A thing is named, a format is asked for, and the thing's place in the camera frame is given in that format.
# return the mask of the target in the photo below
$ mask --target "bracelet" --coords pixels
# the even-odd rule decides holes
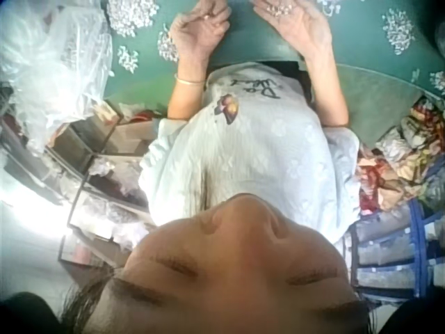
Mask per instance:
[[[205,80],[204,81],[187,81],[187,80],[182,80],[182,79],[178,78],[178,74],[177,73],[175,73],[175,79],[179,83],[184,84],[184,85],[189,85],[189,86],[197,86],[197,85],[202,85],[202,84],[206,83]]]

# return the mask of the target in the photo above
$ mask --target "woman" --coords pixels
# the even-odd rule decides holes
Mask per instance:
[[[217,70],[204,92],[231,10],[201,0],[178,16],[177,83],[140,180],[161,227],[75,298],[73,333],[366,332],[329,242],[358,207],[330,29],[306,0],[268,1],[254,11],[305,57],[316,113],[296,80],[260,64]]]
[[[192,217],[251,193],[332,243],[358,219],[359,141],[349,129],[324,15],[307,0],[258,0],[254,11],[305,58],[313,112],[301,85],[257,63],[216,70],[209,58],[229,30],[225,0],[201,0],[172,25],[177,82],[140,186],[155,224]]]

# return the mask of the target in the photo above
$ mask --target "nose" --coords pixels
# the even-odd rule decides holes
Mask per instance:
[[[221,205],[213,215],[209,237],[225,251],[259,254],[287,236],[284,217],[253,195],[240,195]]]
[[[238,239],[246,234],[270,239],[284,237],[285,224],[277,212],[260,198],[242,194],[222,205],[213,217],[213,232],[232,234]]]

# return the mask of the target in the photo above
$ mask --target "eye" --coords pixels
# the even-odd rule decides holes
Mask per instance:
[[[337,277],[339,277],[339,272],[336,269],[314,270],[309,273],[303,273],[302,275],[289,278],[286,283],[289,285],[308,285]]]
[[[155,257],[155,262],[162,264],[177,273],[181,273],[182,275],[196,278],[197,271],[193,269],[191,265],[185,263],[184,261],[177,259],[175,257]]]

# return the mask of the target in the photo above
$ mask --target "white floral blouse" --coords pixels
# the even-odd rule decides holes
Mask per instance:
[[[204,105],[189,122],[162,120],[141,162],[155,224],[237,193],[259,196],[332,243],[358,219],[358,138],[322,128],[296,80],[256,63],[226,67],[209,77]]]

